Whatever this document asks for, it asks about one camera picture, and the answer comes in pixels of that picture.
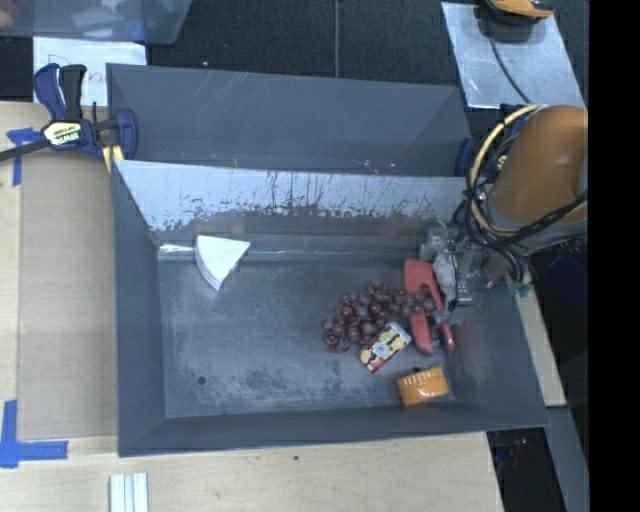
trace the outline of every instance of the white triangle paper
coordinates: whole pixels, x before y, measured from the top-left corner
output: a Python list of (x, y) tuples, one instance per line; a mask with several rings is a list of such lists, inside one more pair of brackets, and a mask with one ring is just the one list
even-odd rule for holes
[(196, 240), (196, 264), (207, 282), (219, 290), (250, 245), (250, 242), (241, 240), (199, 236)]

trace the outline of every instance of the grape cluster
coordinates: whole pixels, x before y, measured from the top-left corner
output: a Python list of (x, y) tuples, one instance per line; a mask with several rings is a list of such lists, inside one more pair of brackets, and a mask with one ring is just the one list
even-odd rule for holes
[(415, 293), (404, 288), (390, 289), (381, 280), (360, 292), (342, 297), (333, 318), (324, 321), (324, 340), (334, 352), (345, 352), (352, 344), (366, 345), (387, 322), (413, 314), (431, 313), (436, 303), (423, 287)]

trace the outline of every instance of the transparent plastic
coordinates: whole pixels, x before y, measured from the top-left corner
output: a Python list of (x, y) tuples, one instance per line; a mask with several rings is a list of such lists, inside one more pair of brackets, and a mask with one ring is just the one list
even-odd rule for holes
[(191, 0), (0, 0), (0, 35), (172, 44)]

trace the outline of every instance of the white paper sign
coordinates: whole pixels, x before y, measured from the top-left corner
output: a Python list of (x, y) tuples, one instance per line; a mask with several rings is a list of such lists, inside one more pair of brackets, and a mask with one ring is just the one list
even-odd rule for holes
[(95, 102), (99, 107), (108, 106), (107, 63), (136, 64), (145, 66), (145, 47), (135, 43), (87, 41), (82, 39), (33, 38), (33, 72), (55, 62), (60, 66), (83, 64), (87, 73), (82, 82), (82, 106)]

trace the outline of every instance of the orange container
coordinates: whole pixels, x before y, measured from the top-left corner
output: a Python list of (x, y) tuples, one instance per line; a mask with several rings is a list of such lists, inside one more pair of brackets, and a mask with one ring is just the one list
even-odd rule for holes
[(402, 377), (397, 380), (397, 384), (402, 403), (406, 407), (446, 395), (450, 391), (444, 372), (439, 366)]

